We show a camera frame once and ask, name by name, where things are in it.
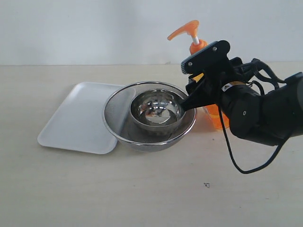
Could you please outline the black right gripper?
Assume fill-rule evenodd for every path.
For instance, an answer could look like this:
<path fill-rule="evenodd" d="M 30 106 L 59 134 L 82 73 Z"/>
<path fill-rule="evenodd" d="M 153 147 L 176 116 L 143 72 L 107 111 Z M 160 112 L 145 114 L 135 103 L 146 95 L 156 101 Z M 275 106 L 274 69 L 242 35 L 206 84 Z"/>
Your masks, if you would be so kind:
<path fill-rule="evenodd" d="M 246 85 L 231 60 L 190 75 L 186 85 L 188 97 L 180 104 L 184 111 L 208 105 L 248 104 L 253 101 L 252 89 Z"/>

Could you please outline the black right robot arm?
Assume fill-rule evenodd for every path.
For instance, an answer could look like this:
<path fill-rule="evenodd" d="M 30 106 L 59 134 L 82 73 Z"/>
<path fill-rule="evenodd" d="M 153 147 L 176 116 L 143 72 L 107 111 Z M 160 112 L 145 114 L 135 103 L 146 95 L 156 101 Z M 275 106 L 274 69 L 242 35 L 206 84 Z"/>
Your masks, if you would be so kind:
<path fill-rule="evenodd" d="M 223 59 L 199 69 L 204 75 L 187 85 L 187 111 L 216 104 L 233 135 L 275 146 L 303 133 L 303 74 L 280 80 L 264 62 Z"/>

